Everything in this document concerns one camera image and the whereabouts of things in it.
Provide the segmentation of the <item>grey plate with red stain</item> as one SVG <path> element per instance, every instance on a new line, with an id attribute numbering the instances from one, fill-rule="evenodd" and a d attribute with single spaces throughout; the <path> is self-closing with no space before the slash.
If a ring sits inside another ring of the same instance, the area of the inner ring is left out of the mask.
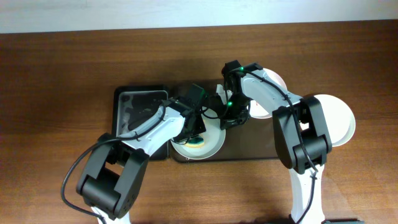
<path id="1" fill-rule="evenodd" d="M 206 131 L 200 134 L 203 143 L 190 146 L 189 143 L 181 144 L 171 142 L 173 148 L 183 157 L 193 160 L 203 160 L 214 156 L 222 147 L 226 131 L 220 129 L 219 119 L 209 119 L 202 115 Z"/>

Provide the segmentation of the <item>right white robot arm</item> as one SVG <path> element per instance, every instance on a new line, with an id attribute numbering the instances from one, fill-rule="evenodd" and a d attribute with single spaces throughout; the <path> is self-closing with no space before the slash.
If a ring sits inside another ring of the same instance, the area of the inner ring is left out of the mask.
<path id="1" fill-rule="evenodd" d="M 292 183 L 290 221 L 324 223 L 321 178 L 332 143 L 320 101 L 282 88 L 257 63 L 242 66 L 234 60 L 221 73 L 224 90 L 232 95 L 227 97 L 220 128 L 244 124 L 251 101 L 270 113 L 277 157 L 288 168 Z"/>

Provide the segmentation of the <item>green yellow sponge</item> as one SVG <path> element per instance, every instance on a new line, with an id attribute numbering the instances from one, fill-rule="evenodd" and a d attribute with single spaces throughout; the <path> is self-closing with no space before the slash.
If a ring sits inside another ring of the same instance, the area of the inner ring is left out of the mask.
<path id="1" fill-rule="evenodd" d="M 185 144 L 185 147 L 189 148 L 199 148 L 205 145 L 205 139 L 202 134 L 190 138 Z"/>

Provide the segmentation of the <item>cream plate with red stain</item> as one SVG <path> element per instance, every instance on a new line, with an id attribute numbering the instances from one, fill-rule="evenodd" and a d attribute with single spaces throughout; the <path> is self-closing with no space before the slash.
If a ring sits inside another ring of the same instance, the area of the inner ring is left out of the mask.
<path id="1" fill-rule="evenodd" d="M 333 147 L 346 144 L 354 135 L 356 120 L 351 108 L 333 95 L 318 94 Z"/>

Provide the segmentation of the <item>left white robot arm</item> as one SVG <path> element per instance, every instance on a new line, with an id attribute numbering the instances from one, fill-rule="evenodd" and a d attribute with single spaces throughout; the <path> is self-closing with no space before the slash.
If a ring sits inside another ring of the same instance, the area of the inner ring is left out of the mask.
<path id="1" fill-rule="evenodd" d="M 76 185 L 91 207 L 86 214 L 99 223 L 126 223 L 150 157 L 171 139 L 186 141 L 204 132 L 202 110 L 201 103 L 171 98 L 132 131 L 113 138 L 102 135 L 83 153 L 88 161 Z"/>

